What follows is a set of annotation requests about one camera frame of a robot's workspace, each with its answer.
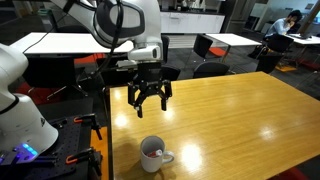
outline white mug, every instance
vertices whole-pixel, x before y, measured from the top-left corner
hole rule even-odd
[[[172,162],[174,154],[170,151],[165,151],[165,144],[163,140],[157,136],[146,137],[140,146],[141,165],[147,172],[156,172],[160,169],[162,164]]]

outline person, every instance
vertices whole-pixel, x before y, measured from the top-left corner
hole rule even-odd
[[[302,19],[302,14],[300,10],[291,11],[286,18],[278,19],[274,22],[270,28],[268,29],[266,35],[263,37],[264,41],[267,41],[274,35],[285,35],[287,32],[292,29],[293,27],[297,27],[297,22]],[[252,53],[248,56],[251,58],[256,58],[257,55],[260,53],[263,46],[256,46]],[[267,54],[268,50],[262,52],[263,55]]]
[[[287,32],[302,19],[302,14],[299,10],[294,10],[289,13],[287,18],[278,19],[274,22],[265,35],[265,39],[270,38],[273,34],[285,35]]]

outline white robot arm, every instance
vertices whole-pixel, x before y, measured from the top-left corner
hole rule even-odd
[[[102,46],[113,49],[127,40],[134,43],[128,59],[138,67],[138,81],[128,86],[128,103],[142,117],[142,103],[152,95],[161,97],[162,110],[172,96],[170,81],[162,80],[161,19],[157,0],[106,0],[93,7],[86,0],[51,0],[81,24]],[[94,73],[99,74],[109,61],[105,61]]]
[[[136,62],[138,78],[128,86],[128,103],[142,117],[143,101],[148,96],[159,95],[162,110],[166,110],[172,93],[170,81],[163,80],[161,75],[162,41],[157,0],[106,0],[96,8],[85,0],[51,1],[82,23],[99,44],[111,48],[110,54],[125,41],[133,41],[134,49],[128,53],[128,58]],[[16,163],[31,162],[58,138],[58,131],[46,122],[28,96],[8,91],[8,85],[23,74],[27,65],[23,53],[0,44],[0,165],[5,165],[3,157],[12,154],[12,150],[19,155]],[[108,61],[94,76],[107,65]],[[137,90],[140,94],[135,99]]]

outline white desk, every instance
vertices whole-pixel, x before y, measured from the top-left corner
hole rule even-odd
[[[304,47],[298,53],[298,55],[296,55],[295,58],[293,58],[296,63],[296,68],[299,66],[299,64],[303,63],[304,60],[299,62],[299,59],[301,59],[304,53],[306,52],[307,46],[312,44],[320,44],[320,38],[316,36],[312,36],[311,38],[308,38],[308,39],[299,39],[294,37],[294,36],[299,37],[300,36],[299,34],[291,34],[290,36],[289,35],[285,35],[285,36],[293,39],[294,43],[304,45]]]
[[[24,52],[45,34],[30,33],[10,46]],[[131,49],[133,49],[133,43],[127,41],[116,48],[114,52],[125,53]],[[39,43],[28,49],[25,54],[92,54],[109,52],[110,49],[98,44],[91,34],[49,33]]]
[[[226,57],[230,51],[231,46],[257,46],[261,45],[261,43],[252,41],[250,39],[231,34],[231,33],[225,33],[225,34],[206,34],[210,38],[214,38],[218,41],[221,41],[228,45],[226,54],[224,55],[222,62],[226,61]]]
[[[286,35],[286,36],[293,39],[295,43],[302,44],[302,45],[320,44],[320,38],[316,36],[312,36],[312,38],[308,38],[308,39],[295,38],[295,36],[299,37],[299,34],[291,34],[291,36],[289,35]]]

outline cable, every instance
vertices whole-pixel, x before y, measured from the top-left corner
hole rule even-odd
[[[98,74],[101,73],[101,71],[109,65],[109,62],[112,58],[114,49],[117,46],[119,35],[121,33],[122,29],[122,23],[123,23],[123,5],[121,0],[117,0],[117,6],[118,6],[118,17],[117,17],[117,22],[116,22],[116,31],[114,33],[113,41],[112,41],[112,46],[111,46],[111,51],[109,55],[107,56],[107,59],[101,64],[101,66],[98,67],[98,69],[93,73],[93,77],[97,77]]]
[[[65,14],[64,16],[62,16],[60,19],[58,19],[58,21],[56,22],[57,24],[64,18],[66,17],[68,14]],[[49,32],[47,32],[44,36],[42,36],[37,42],[35,42],[34,44],[32,44],[31,46],[29,46],[27,49],[25,49],[23,51],[23,54],[28,51],[30,48],[32,48],[33,46],[37,45],[39,42],[42,41],[42,39],[44,39],[52,30],[54,29],[54,26],[49,30]]]

